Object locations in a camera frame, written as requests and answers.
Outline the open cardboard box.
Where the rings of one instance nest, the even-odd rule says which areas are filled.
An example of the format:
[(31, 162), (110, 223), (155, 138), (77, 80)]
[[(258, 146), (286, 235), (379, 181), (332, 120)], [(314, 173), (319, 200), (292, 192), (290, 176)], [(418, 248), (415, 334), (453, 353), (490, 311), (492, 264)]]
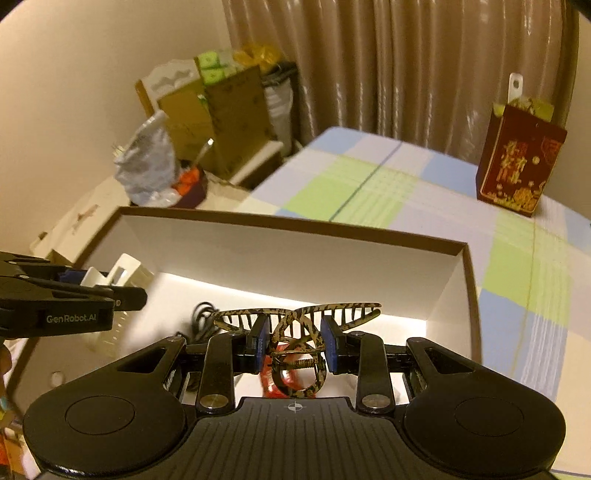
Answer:
[(179, 160), (200, 165), (228, 180), (273, 138), (259, 68), (239, 71), (212, 85), (200, 79), (158, 101), (168, 117), (166, 128)]

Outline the white wooden chair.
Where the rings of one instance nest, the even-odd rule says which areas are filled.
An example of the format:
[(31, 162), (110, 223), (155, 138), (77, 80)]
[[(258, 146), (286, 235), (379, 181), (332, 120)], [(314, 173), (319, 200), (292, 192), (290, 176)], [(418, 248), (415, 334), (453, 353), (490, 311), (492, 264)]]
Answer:
[(159, 101), (167, 95), (184, 90), (204, 93), (204, 84), (194, 58), (173, 59), (160, 64), (137, 80), (134, 88), (147, 118), (159, 109)]

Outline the leopard print hair clip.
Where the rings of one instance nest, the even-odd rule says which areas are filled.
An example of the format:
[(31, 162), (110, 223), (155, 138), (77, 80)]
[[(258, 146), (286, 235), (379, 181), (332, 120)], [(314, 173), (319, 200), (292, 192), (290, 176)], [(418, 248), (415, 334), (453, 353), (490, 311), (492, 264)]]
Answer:
[(349, 332), (379, 317), (381, 308), (379, 303), (363, 302), (310, 305), (297, 309), (216, 310), (212, 314), (212, 323), (224, 332), (242, 333), (252, 330), (257, 316), (269, 316), (266, 356), (273, 361), (273, 372), (295, 370), (303, 386), (294, 390), (280, 384), (280, 390), (287, 398), (314, 398), (325, 385), (329, 372), (321, 334), (322, 318), (332, 316), (342, 331)]

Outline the large brown white box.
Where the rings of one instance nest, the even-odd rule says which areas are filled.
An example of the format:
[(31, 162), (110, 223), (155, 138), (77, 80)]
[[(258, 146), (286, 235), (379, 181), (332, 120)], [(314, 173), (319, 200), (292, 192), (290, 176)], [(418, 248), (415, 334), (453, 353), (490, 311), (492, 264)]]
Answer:
[(153, 274), (145, 307), (116, 347), (125, 356), (186, 331), (192, 309), (377, 302), (367, 324), (388, 344), (428, 338), (482, 358), (467, 244), (338, 223), (232, 212), (122, 208), (76, 259), (105, 271), (127, 254)]

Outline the white hair claw clip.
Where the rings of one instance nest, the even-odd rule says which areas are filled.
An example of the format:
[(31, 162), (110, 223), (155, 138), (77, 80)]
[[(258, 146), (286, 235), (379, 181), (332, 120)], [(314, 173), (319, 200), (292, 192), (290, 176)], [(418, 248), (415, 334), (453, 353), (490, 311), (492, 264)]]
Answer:
[(112, 293), (115, 303), (110, 329), (86, 335), (85, 341), (93, 351), (112, 359), (118, 356), (134, 312), (141, 309), (138, 291), (146, 291), (153, 278), (154, 274), (144, 264), (126, 253), (119, 256), (108, 273), (88, 268), (81, 285)]

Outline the green tissue packs on chair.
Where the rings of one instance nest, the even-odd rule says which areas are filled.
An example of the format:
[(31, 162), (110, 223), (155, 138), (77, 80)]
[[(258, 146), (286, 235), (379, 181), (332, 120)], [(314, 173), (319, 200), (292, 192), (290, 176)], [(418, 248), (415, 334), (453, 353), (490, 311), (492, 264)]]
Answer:
[(232, 49), (208, 50), (197, 55), (194, 60), (205, 86), (216, 84), (245, 70), (235, 60), (235, 51)]

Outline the checkered tablecloth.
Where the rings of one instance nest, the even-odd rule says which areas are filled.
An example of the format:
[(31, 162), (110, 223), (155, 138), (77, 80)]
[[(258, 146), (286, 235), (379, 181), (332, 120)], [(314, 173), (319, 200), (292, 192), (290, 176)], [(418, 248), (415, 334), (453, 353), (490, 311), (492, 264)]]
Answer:
[(485, 364), (553, 399), (554, 469), (590, 473), (590, 223), (543, 199), (531, 218), (481, 202), (474, 165), (332, 127), (256, 187), (243, 212), (368, 225), (466, 243)]

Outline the red gift bag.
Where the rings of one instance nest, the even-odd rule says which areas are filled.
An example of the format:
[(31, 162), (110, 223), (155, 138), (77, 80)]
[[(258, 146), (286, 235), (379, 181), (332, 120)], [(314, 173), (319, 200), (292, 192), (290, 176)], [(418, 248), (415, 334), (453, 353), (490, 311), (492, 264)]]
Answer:
[(553, 114), (550, 103), (524, 96), (493, 106), (476, 175), (479, 200), (534, 215), (567, 136)]

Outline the brown curtain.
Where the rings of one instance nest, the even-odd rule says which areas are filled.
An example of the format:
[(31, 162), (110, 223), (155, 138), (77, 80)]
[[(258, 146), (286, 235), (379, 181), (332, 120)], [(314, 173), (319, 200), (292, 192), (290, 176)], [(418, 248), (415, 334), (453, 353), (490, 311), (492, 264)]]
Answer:
[(297, 64), (300, 139), (332, 126), (478, 163), (509, 77), (567, 120), (579, 15), (567, 1), (228, 1), (236, 47)]

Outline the white shoehorn in bag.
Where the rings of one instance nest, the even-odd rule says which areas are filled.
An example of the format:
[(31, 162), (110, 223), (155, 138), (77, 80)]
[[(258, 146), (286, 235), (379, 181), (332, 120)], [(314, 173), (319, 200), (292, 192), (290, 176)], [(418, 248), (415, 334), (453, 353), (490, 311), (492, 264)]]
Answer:
[(523, 75), (517, 72), (512, 72), (509, 75), (507, 103), (519, 100), (523, 95)]

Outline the red snack packet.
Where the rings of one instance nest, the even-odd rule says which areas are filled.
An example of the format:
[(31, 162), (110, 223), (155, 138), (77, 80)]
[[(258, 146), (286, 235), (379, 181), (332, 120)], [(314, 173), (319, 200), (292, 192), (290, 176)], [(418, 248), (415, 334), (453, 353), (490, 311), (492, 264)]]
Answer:
[(287, 395), (280, 390), (280, 384), (294, 390), (303, 388), (296, 370), (283, 370), (280, 373), (274, 373), (273, 361), (271, 361), (270, 356), (264, 357), (263, 368), (259, 373), (259, 380), (263, 389), (264, 398), (287, 398)]

